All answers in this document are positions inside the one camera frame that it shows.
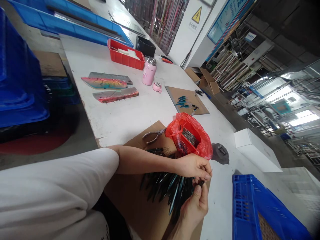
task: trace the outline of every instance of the pink thermos bottle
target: pink thermos bottle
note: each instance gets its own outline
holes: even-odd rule
[[[145,85],[150,86],[152,84],[154,75],[156,74],[156,70],[157,70],[157,61],[154,58],[149,57],[146,63],[144,64],[144,69],[143,69],[142,82]]]

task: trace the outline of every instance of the white box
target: white box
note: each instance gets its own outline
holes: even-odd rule
[[[249,128],[234,134],[236,148],[262,172],[282,172],[273,150]]]

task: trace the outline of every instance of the workbench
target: workbench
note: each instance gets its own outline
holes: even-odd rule
[[[112,13],[123,14],[138,25],[117,0],[108,0],[107,3],[91,1],[90,4],[91,9],[104,18],[110,19],[109,10]],[[136,34],[126,29],[124,31],[135,43]],[[141,70],[112,62],[108,47],[66,35],[61,35],[60,38],[99,147],[124,144],[158,120],[167,126],[173,120],[177,110],[164,86],[199,90],[181,67],[157,62],[154,81],[160,82],[163,86],[162,93],[159,94],[151,86],[142,83]],[[155,55],[159,54],[163,55],[163,52],[157,47]],[[139,91],[139,96],[102,104],[92,96],[92,93],[105,90],[95,90],[81,80],[81,77],[88,77],[90,72],[127,75],[132,80],[133,87]],[[313,232],[312,213],[281,182],[277,173],[261,172],[236,149],[235,128],[205,95],[200,99],[210,114],[196,115],[195,119],[208,133],[211,142],[224,145],[230,156],[230,165],[220,165],[210,161],[213,177],[209,190],[209,212],[204,219],[200,239],[232,239],[232,175],[234,173],[254,174],[310,232]]]

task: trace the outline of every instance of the electrical hazard sign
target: electrical hazard sign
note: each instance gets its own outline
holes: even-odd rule
[[[196,23],[200,22],[200,16],[201,16],[201,9],[202,7],[200,7],[198,9],[198,11],[193,15],[192,20],[195,21]]]

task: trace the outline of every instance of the red mat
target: red mat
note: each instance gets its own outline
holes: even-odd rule
[[[71,136],[71,131],[64,121],[58,127],[46,134],[30,135],[10,142],[0,144],[0,153],[33,155],[51,151]]]

